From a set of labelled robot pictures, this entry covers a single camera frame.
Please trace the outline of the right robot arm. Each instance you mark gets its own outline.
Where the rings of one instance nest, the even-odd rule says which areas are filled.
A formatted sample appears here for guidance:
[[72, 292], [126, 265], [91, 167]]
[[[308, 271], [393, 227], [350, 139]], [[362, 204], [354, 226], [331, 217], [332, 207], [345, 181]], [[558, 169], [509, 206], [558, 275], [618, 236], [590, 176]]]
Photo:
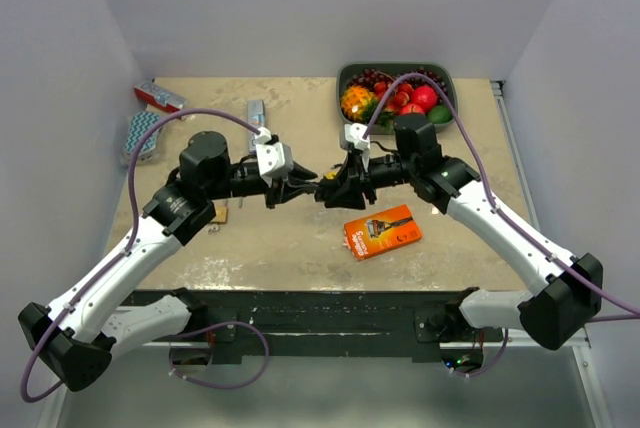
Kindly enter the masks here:
[[599, 313], [603, 266], [596, 257], [578, 257], [552, 242], [509, 209], [466, 162], [443, 155], [425, 116], [402, 115], [393, 130], [395, 151], [373, 158], [364, 125], [345, 126], [346, 158], [333, 178], [320, 181], [314, 198], [327, 208], [363, 210], [375, 202], [377, 190], [408, 184], [514, 270], [525, 285], [522, 291], [464, 291], [445, 317], [452, 338], [469, 340], [481, 328], [516, 329], [557, 350]]

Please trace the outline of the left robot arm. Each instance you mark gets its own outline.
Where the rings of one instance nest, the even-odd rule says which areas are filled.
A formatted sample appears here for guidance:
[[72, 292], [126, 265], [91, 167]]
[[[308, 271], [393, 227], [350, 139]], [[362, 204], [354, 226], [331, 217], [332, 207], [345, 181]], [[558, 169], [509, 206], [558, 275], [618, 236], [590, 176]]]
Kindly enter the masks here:
[[195, 134], [165, 185], [144, 208], [134, 209], [131, 230], [109, 254], [64, 294], [21, 310], [18, 323], [32, 351], [27, 365], [42, 361], [60, 385], [77, 392], [93, 384], [115, 356], [148, 341], [177, 334], [200, 338], [206, 311], [184, 289], [132, 315], [119, 318], [115, 311], [214, 219], [215, 201], [262, 195], [274, 207], [302, 194], [316, 176], [267, 129], [260, 131], [254, 156], [237, 163], [222, 134]]

